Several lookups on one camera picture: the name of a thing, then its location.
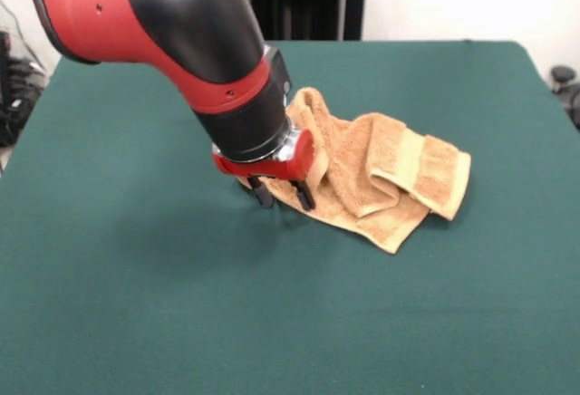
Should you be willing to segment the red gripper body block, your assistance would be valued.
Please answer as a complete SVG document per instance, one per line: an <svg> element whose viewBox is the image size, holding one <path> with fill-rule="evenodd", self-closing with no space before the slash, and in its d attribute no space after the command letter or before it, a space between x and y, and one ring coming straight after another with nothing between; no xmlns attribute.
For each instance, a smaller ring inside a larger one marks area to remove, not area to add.
<svg viewBox="0 0 580 395"><path fill-rule="evenodd" d="M271 155L252 162L235 162L212 146L212 158L217 168L239 178L267 177L285 181L304 181L313 165L313 133L292 128L282 145Z"/></svg>

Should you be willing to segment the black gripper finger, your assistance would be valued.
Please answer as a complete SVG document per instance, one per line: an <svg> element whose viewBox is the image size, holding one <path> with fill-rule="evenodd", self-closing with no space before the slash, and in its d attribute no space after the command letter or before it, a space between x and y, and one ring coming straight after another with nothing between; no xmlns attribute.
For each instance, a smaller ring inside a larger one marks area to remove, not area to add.
<svg viewBox="0 0 580 395"><path fill-rule="evenodd" d="M314 196L305 181L294 181L293 187L295 188L297 198L300 202L302 209L315 209L316 204Z"/></svg>
<svg viewBox="0 0 580 395"><path fill-rule="evenodd" d="M253 195L262 207L270 208L274 205L274 198L271 192L259 177L249 177L247 182L251 187Z"/></svg>

